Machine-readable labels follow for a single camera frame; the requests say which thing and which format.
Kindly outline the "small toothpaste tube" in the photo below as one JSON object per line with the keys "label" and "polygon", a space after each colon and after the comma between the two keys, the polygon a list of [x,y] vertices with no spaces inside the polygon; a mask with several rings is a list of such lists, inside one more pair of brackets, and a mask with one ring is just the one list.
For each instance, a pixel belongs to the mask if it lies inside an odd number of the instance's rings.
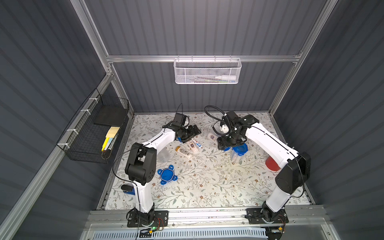
{"label": "small toothpaste tube", "polygon": [[195,145],[199,148],[199,149],[203,149],[203,146],[195,139],[192,139],[192,141],[195,143]]}

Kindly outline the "blue jar lid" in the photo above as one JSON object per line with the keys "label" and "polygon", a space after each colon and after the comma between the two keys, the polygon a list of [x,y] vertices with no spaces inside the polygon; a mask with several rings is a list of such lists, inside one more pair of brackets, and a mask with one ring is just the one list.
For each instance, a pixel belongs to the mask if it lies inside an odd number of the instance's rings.
{"label": "blue jar lid", "polygon": [[165,168],[165,169],[159,169],[159,170],[157,170],[157,173],[160,176],[160,179],[161,179],[160,184],[161,185],[165,185],[169,182],[178,180],[178,176],[175,174],[173,165],[169,165],[169,167]]}

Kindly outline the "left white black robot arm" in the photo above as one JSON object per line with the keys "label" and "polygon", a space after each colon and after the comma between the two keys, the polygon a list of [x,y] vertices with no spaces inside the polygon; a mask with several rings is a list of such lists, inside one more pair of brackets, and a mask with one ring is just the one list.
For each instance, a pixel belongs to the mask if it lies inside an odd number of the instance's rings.
{"label": "left white black robot arm", "polygon": [[151,223],[155,218],[155,204],[152,200],[150,182],[157,169],[157,153],[175,140],[186,143],[201,134],[197,125],[188,127],[164,126],[152,139],[130,149],[125,174],[133,183],[136,205],[134,213],[141,221]]}

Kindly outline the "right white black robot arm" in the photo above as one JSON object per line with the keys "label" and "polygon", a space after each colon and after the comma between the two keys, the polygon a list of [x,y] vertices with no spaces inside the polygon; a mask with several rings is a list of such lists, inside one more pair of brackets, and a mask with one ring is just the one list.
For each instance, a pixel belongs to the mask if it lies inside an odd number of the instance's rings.
{"label": "right white black robot arm", "polygon": [[222,132],[217,139],[219,150],[238,147],[247,140],[261,147],[280,168],[275,178],[277,186],[264,201],[261,217],[266,223],[273,223],[283,213],[286,203],[302,187],[310,176],[311,157],[299,153],[271,134],[258,119],[252,115],[239,117],[235,112],[223,113],[218,119]]}

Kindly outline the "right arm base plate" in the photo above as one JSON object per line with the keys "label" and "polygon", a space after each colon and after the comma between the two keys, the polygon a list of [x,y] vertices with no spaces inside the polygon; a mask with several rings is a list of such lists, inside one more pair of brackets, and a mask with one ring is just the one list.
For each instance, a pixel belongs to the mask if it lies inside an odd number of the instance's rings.
{"label": "right arm base plate", "polygon": [[287,224],[289,222],[285,209],[275,213],[268,208],[248,208],[244,217],[250,224]]}

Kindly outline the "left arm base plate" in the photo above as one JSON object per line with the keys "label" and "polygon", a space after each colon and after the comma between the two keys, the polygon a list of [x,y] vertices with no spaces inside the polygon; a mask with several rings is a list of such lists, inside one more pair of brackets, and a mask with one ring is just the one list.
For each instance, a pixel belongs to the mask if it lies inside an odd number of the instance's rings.
{"label": "left arm base plate", "polygon": [[127,215],[127,227],[167,227],[169,211],[153,211],[142,213],[136,208],[130,210]]}

